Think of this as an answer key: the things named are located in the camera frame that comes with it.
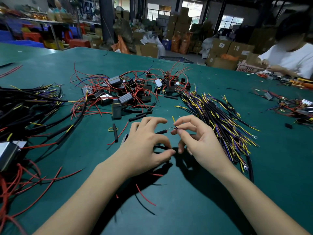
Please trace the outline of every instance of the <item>green work table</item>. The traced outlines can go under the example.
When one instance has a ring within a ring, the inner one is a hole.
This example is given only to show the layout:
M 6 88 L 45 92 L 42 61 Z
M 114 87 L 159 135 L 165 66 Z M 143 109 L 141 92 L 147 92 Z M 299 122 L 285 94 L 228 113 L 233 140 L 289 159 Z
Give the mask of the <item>green work table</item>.
M 64 84 L 64 99 L 71 101 L 83 97 L 79 87 L 69 83 L 74 73 L 74 62 L 77 71 L 86 74 L 105 74 L 114 77 L 131 70 L 160 68 L 170 70 L 175 62 L 141 56 L 77 47 L 52 55 L 39 56 L 22 62 L 23 67 L 0 79 L 0 86 L 14 85 L 18 88 L 37 87 L 41 84 Z M 313 196 L 312 181 L 312 131 L 308 127 L 293 125 L 293 129 L 284 126 L 292 124 L 293 118 L 276 114 L 271 110 L 276 101 L 268 101 L 257 95 L 249 94 L 252 89 L 270 90 L 287 98 L 305 98 L 312 100 L 312 93 L 295 87 L 277 86 L 277 81 L 262 79 L 256 75 L 222 70 L 195 64 L 181 64 L 179 69 L 190 67 L 186 71 L 189 82 L 198 92 L 209 93 L 221 99 L 225 95 L 241 118 L 260 132 L 249 129 L 257 136 L 259 147 L 249 146 L 254 171 L 255 184 L 279 207 L 294 218 L 301 226 L 313 233 Z M 156 132 L 172 126 L 175 119 L 188 113 L 175 105 L 182 101 L 159 97 L 160 103 L 154 108 L 151 116 L 165 117 L 168 123 L 159 125 Z M 66 103 L 55 116 L 57 120 L 69 113 L 71 103 Z M 120 141 L 108 150 L 107 143 L 114 139 L 108 128 L 115 123 L 119 131 L 124 128 L 128 118 L 135 114 L 125 115 L 121 120 L 112 120 L 110 115 L 85 116 L 67 141 L 57 150 L 38 148 L 28 152 L 27 158 L 36 160 L 46 156 L 37 163 L 43 176 L 53 178 L 60 166 L 63 170 L 59 176 L 71 174 L 83 169 L 80 173 L 55 182 L 48 192 L 27 212 L 17 217 L 18 222 L 27 233 L 33 233 L 41 226 L 72 194 L 82 185 L 95 166 L 107 159 L 119 147 Z M 60 124 L 61 128 L 70 124 L 69 119 Z M 179 137 L 165 134 L 173 147 Z M 34 145 L 42 140 L 31 140 Z M 161 170 L 165 175 L 151 178 L 146 175 L 136 178 L 120 190 L 120 200 L 115 197 L 105 209 L 93 234 L 253 234 L 249 223 L 237 207 L 226 189 L 208 172 L 201 168 L 187 154 L 175 155 Z M 157 207 L 136 194 L 134 180 L 137 180 L 142 193 Z M 37 185 L 16 197 L 9 214 L 18 213 L 32 204 L 48 184 Z M 148 212 L 140 203 L 150 210 Z M 8 223 L 4 234 L 19 234 L 18 229 Z
M 0 43 L 0 65 L 11 62 L 20 62 L 56 52 L 58 52 L 58 50 Z

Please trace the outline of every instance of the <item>wall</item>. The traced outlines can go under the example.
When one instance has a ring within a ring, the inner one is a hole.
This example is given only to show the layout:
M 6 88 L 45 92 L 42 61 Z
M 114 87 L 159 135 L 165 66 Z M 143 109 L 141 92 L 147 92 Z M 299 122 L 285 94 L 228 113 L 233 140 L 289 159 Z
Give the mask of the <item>wall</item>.
M 146 8 L 148 3 L 170 6 L 171 14 L 173 14 L 175 13 L 176 1 L 177 0 L 146 0 Z
M 3 2 L 11 9 L 14 9 L 15 5 L 29 5 L 35 8 L 39 6 L 43 11 L 48 11 L 47 0 L 34 0 L 34 1 L 36 1 L 36 4 L 33 4 L 32 0 L 0 0 L 0 2 Z
M 213 28 L 217 22 L 218 14 L 221 10 L 222 4 L 218 2 L 210 2 L 209 11 L 207 14 L 207 21 L 213 23 Z M 259 11 L 254 8 L 241 7 L 227 4 L 225 7 L 224 15 L 241 17 L 244 19 L 243 25 L 251 25 L 254 26 L 258 16 Z

